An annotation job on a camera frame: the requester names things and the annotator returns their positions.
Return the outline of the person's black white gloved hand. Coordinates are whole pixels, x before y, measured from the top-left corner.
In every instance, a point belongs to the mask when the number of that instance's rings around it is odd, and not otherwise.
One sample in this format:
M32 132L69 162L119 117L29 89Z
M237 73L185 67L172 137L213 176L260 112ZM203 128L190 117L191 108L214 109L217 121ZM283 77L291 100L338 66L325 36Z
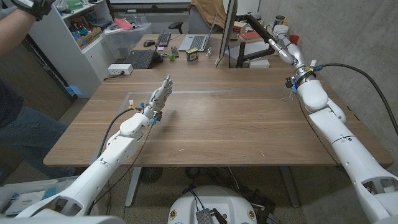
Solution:
M51 11L55 0L11 0L11 2L18 9L33 15L36 21L41 21Z

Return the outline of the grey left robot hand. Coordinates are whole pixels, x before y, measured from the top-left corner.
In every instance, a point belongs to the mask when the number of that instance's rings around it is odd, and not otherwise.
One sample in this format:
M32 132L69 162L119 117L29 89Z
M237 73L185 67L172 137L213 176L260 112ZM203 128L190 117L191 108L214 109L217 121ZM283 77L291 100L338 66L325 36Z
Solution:
M142 113L146 117L151 119L154 117L156 112L160 112L162 110L162 108L165 106L168 96L172 93L172 84L173 81L170 78L170 75L167 74L162 85L151 93L143 109Z

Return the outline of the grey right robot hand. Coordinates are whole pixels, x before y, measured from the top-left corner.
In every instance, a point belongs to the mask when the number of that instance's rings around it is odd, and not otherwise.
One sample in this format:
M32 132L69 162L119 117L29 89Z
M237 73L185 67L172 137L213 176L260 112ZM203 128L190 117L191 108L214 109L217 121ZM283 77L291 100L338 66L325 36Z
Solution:
M268 44L279 54L279 57L287 64L291 65L296 76L302 76L307 72L306 64L301 50L286 36L279 34L267 40Z

